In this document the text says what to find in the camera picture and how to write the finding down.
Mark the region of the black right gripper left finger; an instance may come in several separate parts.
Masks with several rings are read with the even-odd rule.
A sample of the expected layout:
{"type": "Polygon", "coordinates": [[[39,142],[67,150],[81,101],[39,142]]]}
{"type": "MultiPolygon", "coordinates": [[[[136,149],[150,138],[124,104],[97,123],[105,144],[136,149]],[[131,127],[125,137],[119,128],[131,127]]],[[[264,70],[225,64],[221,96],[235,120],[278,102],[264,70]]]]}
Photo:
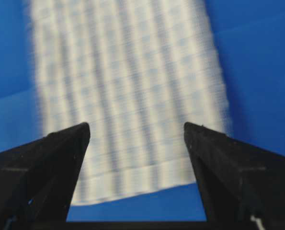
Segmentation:
{"type": "Polygon", "coordinates": [[[0,230],[65,222],[89,141],[84,122],[0,152],[0,230]]]}

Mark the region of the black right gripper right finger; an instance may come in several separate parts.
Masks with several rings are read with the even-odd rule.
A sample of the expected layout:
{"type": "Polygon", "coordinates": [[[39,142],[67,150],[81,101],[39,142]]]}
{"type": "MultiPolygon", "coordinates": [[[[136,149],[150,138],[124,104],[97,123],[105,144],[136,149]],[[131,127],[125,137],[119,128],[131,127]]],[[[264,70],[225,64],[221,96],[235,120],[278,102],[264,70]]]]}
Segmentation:
{"type": "Polygon", "coordinates": [[[285,156],[184,124],[207,230],[285,230],[285,156]]]}

